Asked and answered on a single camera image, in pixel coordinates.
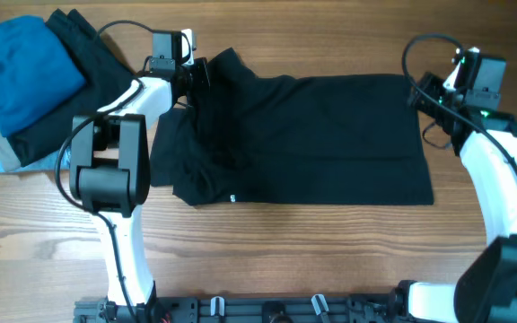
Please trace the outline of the black polo shirt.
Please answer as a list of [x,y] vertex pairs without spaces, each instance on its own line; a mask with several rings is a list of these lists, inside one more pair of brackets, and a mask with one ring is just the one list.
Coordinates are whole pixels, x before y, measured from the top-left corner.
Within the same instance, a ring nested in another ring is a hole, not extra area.
[[226,49],[210,85],[161,115],[151,183],[189,205],[430,205],[410,86],[399,74],[261,78]]

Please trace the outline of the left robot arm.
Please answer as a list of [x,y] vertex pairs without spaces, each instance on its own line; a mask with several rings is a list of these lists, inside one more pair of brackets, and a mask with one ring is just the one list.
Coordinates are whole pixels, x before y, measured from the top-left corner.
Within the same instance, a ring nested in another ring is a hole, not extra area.
[[177,99],[204,81],[195,58],[195,33],[155,31],[147,70],[92,115],[74,117],[64,147],[71,151],[65,197],[88,213],[100,235],[116,319],[130,319],[156,303],[145,257],[142,211],[150,189],[147,130]]

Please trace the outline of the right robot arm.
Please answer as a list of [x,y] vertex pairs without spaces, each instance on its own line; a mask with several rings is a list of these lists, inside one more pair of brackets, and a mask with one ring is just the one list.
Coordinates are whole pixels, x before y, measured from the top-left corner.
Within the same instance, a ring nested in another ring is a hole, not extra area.
[[425,322],[517,322],[517,121],[499,111],[506,62],[459,50],[451,74],[425,74],[408,104],[450,136],[468,171],[486,228],[486,249],[455,284],[407,282],[399,318]]

